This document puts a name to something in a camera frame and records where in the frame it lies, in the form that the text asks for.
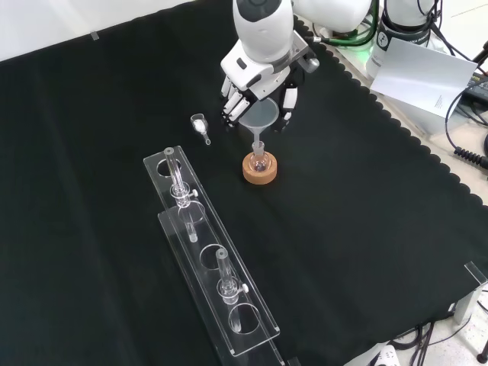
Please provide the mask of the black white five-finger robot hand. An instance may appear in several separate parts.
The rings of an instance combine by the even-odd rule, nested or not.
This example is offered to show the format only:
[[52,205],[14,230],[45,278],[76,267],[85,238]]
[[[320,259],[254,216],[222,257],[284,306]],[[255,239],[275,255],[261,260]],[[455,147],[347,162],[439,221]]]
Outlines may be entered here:
[[273,130],[282,131],[287,127],[297,105],[298,86],[304,78],[300,62],[308,50],[307,43],[295,34],[284,60],[276,65],[257,63],[245,54],[242,42],[238,41],[220,63],[225,73],[220,91],[224,123],[230,127],[237,125],[254,104],[271,98],[278,104]]

